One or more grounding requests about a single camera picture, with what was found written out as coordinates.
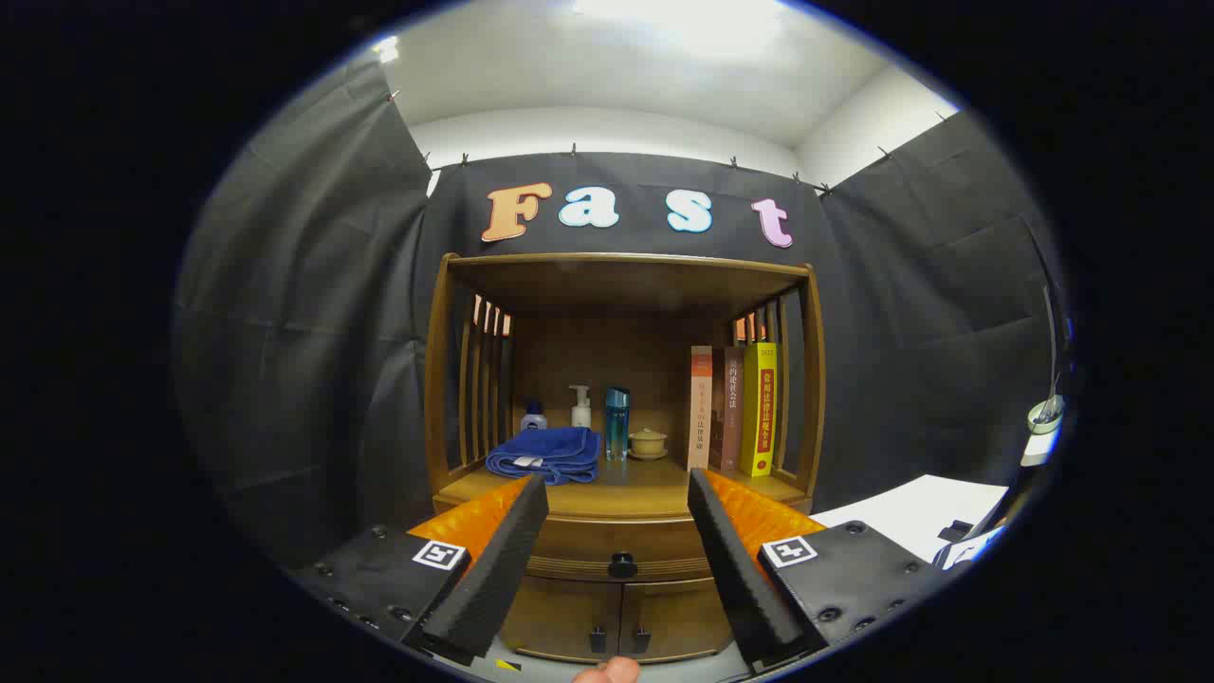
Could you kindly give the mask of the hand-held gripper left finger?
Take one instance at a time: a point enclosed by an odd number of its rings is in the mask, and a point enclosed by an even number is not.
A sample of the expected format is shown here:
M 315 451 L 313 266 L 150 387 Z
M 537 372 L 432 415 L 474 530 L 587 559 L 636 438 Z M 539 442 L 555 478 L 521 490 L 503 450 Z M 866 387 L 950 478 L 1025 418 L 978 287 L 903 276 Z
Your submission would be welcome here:
M 503 630 L 548 514 L 543 477 L 517 477 L 412 530 L 369 527 L 294 576 L 378 639 L 469 665 Z

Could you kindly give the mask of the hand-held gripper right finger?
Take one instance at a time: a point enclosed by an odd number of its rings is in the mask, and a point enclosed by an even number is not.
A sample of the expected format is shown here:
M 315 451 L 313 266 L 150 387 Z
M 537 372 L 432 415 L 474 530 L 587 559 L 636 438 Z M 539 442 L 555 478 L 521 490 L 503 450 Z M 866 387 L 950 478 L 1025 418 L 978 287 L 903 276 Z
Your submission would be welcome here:
M 755 675 L 847 647 L 944 584 L 944 570 L 866 522 L 821 525 L 714 471 L 690 472 L 687 507 Z

